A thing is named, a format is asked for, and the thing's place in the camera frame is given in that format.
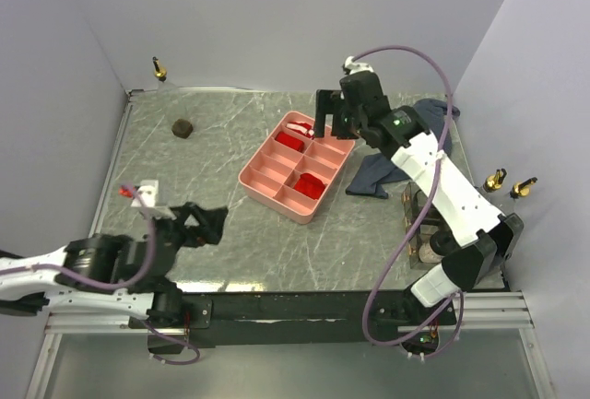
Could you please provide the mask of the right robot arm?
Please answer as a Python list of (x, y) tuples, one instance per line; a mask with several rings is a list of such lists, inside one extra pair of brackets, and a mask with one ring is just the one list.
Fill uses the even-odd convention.
[(316, 101), (315, 136), (324, 136), (325, 118), (331, 115), (334, 136), (361, 137), (378, 149), (428, 196), (450, 230), (442, 261), (405, 291), (406, 317), (425, 323), (443, 299), (471, 289), (512, 256), (524, 223), (515, 213), (502, 212), (471, 184), (414, 108), (391, 108), (370, 68), (348, 68), (345, 73), (340, 92)]

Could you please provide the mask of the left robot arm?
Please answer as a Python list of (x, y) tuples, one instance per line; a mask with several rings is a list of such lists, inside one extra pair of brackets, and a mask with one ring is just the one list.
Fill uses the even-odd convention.
[(157, 327), (186, 319), (183, 291), (168, 273), (181, 249), (220, 243), (229, 210), (192, 202), (168, 207), (134, 201), (132, 206), (147, 221), (140, 241), (95, 233), (28, 258), (2, 252), (2, 314), (120, 313)]

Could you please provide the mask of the oil bottle gold spout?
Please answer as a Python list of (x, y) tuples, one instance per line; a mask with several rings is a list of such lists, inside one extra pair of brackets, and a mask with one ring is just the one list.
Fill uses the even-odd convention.
[(513, 200), (525, 198), (529, 196), (531, 187), (536, 183), (537, 177), (531, 177), (524, 180), (523, 182), (517, 182), (512, 186), (509, 195)]

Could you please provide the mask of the salt jar black lid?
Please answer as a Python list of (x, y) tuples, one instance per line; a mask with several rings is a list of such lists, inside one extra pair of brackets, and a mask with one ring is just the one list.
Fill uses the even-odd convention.
[(419, 259), (425, 264), (437, 264), (456, 248), (452, 234), (437, 231), (419, 248)]

